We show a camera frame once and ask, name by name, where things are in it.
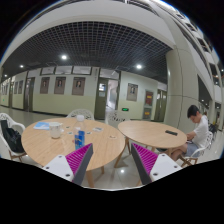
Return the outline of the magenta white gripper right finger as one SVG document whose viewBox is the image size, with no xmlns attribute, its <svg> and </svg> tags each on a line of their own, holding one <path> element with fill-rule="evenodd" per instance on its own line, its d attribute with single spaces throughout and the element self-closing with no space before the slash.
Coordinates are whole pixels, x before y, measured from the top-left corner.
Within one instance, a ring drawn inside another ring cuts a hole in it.
<svg viewBox="0 0 224 224">
<path fill-rule="evenodd" d="M 181 167 L 168 155 L 164 153 L 157 155 L 135 143 L 131 145 L 131 153 L 143 185 L 181 170 Z"/>
</svg>

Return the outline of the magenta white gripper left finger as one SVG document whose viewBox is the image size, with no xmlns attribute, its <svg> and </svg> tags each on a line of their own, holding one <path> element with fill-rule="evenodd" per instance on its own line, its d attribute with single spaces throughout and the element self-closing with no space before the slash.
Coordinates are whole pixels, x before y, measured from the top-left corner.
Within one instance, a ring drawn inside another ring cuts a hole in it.
<svg viewBox="0 0 224 224">
<path fill-rule="evenodd" d="M 81 185 L 92 155 L 93 144 L 90 143 L 66 156 L 56 156 L 43 167 L 43 170 L 73 182 L 76 185 Z"/>
</svg>

